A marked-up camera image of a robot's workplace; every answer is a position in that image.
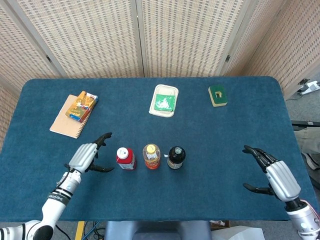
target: spiral notebook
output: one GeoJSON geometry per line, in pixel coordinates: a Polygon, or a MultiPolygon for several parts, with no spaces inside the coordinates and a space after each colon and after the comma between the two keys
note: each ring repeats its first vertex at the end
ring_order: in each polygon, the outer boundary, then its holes
{"type": "Polygon", "coordinates": [[[91,111],[89,112],[88,116],[83,120],[83,122],[78,122],[66,116],[66,111],[76,99],[77,99],[77,96],[74,96],[74,95],[68,96],[60,112],[58,113],[58,116],[56,116],[52,126],[50,127],[51,132],[69,136],[74,139],[77,139],[80,136],[81,131],[84,128],[91,114],[91,111]]]}

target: table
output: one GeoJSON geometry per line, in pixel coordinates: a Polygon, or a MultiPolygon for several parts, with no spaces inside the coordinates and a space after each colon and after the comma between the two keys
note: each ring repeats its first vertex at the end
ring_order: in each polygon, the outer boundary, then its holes
{"type": "Polygon", "coordinates": [[[243,145],[284,160],[300,184],[301,198],[317,207],[278,82],[260,77],[32,79],[21,92],[0,155],[0,221],[42,219],[48,193],[81,144],[113,132],[97,165],[87,172],[61,216],[64,221],[287,220],[284,204],[254,194],[268,181],[243,145]],[[148,113],[155,86],[179,89],[173,117],[148,113]],[[213,107],[208,87],[222,84],[228,104],[213,107]],[[69,94],[98,95],[80,137],[49,131],[69,94]],[[157,170],[144,165],[142,150],[155,143],[162,154],[179,145],[186,160],[171,170],[164,157],[157,170]],[[133,149],[135,171],[116,163],[119,147],[133,149]]]}

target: floor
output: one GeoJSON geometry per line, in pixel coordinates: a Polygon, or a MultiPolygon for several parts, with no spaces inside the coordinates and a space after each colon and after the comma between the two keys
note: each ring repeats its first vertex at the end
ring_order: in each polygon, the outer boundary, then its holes
{"type": "MultiPolygon", "coordinates": [[[[299,98],[299,95],[293,95],[292,99],[299,98]]],[[[289,112],[289,115],[292,120],[302,120],[302,121],[314,121],[320,122],[320,90],[306,94],[300,99],[297,100],[287,100],[286,106],[289,112]]],[[[315,189],[315,193],[320,205],[320,191],[315,189]]],[[[19,223],[0,223],[0,228],[8,226],[17,226],[19,223]]],[[[73,240],[75,239],[77,222],[58,222],[60,228],[62,228],[73,240]]],[[[85,232],[87,233],[93,225],[93,222],[88,222],[85,232]]],[[[102,222],[99,224],[99,227],[104,227],[105,223],[102,222]]],[[[300,240],[301,238],[297,235],[295,229],[292,227],[290,221],[232,221],[231,226],[249,226],[255,228],[261,228],[266,240],[300,240]]],[[[53,235],[53,240],[67,240],[67,237],[64,236],[59,231],[55,231],[53,235]]],[[[91,235],[89,240],[93,240],[94,236],[91,235]]]]}

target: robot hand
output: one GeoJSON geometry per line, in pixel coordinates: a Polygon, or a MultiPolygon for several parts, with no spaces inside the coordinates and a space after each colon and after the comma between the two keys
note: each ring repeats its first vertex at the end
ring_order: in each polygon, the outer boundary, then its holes
{"type": "Polygon", "coordinates": [[[54,190],[49,193],[42,207],[42,221],[32,220],[17,227],[0,228],[0,240],[50,240],[56,222],[81,182],[81,175],[89,170],[107,173],[114,169],[94,165],[94,157],[98,157],[99,148],[106,145],[105,140],[111,138],[111,135],[108,132],[93,143],[81,145],[69,164],[65,164],[68,172],[64,173],[54,190]]]}
{"type": "Polygon", "coordinates": [[[253,193],[275,195],[286,204],[284,209],[299,236],[303,240],[320,240],[319,215],[308,202],[299,199],[301,188],[285,162],[277,160],[262,149],[247,145],[243,152],[253,155],[265,173],[269,187],[254,187],[248,183],[243,186],[253,193]]]}

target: sponge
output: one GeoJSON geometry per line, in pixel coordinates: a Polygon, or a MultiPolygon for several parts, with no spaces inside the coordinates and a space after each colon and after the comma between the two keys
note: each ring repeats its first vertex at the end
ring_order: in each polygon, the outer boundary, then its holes
{"type": "Polygon", "coordinates": [[[208,89],[214,107],[225,106],[228,103],[225,89],[222,85],[212,85],[208,89]]]}

